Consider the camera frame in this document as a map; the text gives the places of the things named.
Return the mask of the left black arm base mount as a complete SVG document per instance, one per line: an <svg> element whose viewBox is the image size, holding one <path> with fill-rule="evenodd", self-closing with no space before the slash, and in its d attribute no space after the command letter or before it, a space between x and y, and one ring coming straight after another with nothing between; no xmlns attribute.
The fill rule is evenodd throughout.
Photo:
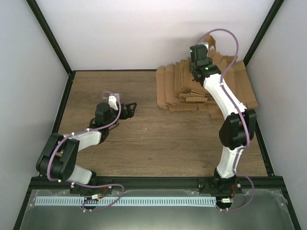
<svg viewBox="0 0 307 230"><path fill-rule="evenodd" d="M98 185L105 185L105 184L111 184L113 183L113 180L101 180L97 181L95 183L90 183L90 185L98 186ZM77 184L73 185L74 187L70 189L70 194L79 194L82 196L91 196L94 194L110 194L111 193L111 188L106 187L106 188L88 188L84 186L80 186Z"/></svg>

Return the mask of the brown cardboard box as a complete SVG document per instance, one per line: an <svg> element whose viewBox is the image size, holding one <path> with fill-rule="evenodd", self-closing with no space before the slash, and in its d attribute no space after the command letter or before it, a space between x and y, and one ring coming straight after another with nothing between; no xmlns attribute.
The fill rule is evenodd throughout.
<svg viewBox="0 0 307 230"><path fill-rule="evenodd" d="M208 34L204 37L203 41L208 44L209 50L216 50L216 40L212 35Z"/></svg>

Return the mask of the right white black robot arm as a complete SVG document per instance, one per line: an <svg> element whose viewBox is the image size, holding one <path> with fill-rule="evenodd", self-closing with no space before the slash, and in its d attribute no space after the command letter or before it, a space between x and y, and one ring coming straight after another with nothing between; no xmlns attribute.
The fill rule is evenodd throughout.
<svg viewBox="0 0 307 230"><path fill-rule="evenodd" d="M238 161L254 138L257 115L232 93L222 72L208 57L208 48L207 43L190 47L189 71L194 80L210 93L224 117L219 131L223 151L212 178L215 191L224 193L235 184Z"/></svg>

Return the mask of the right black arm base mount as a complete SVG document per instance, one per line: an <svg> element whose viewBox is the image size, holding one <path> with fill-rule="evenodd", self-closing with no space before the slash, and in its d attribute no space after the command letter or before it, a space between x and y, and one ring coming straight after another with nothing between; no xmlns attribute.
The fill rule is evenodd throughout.
<svg viewBox="0 0 307 230"><path fill-rule="evenodd" d="M212 196L241 194L242 189L237 187L238 179L236 176L231 178L219 179L218 177L201 177L197 180L199 192L201 194L211 194Z"/></svg>

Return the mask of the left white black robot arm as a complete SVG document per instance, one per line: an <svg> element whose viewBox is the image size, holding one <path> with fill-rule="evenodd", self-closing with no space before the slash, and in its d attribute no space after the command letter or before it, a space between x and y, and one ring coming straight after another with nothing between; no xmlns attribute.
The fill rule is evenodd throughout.
<svg viewBox="0 0 307 230"><path fill-rule="evenodd" d="M99 103L89 127L78 133L61 135L52 133L36 163L36 170L51 181L69 181L78 184L86 193L98 188L96 174L76 164L79 151L103 143L110 127L118 120L132 118L136 103Z"/></svg>

